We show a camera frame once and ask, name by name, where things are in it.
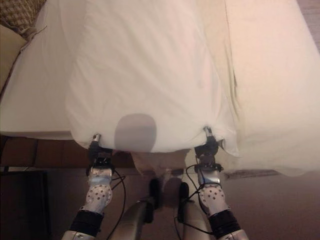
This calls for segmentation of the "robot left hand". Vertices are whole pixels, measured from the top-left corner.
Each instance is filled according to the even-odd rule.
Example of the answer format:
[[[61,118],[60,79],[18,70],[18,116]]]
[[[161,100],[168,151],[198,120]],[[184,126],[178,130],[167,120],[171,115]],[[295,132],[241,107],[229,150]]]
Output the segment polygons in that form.
[[[110,158],[112,156],[113,150],[109,148],[104,148],[100,146],[101,135],[96,133],[88,148],[88,156],[90,160],[95,160],[98,158]]]

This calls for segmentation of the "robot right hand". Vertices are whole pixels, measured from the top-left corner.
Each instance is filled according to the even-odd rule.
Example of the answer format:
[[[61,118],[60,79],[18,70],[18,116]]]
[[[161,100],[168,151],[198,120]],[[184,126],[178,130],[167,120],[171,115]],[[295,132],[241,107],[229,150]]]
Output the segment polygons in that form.
[[[194,148],[196,158],[200,159],[201,156],[215,156],[222,147],[222,141],[217,141],[209,126],[203,128],[206,136],[206,142]]]

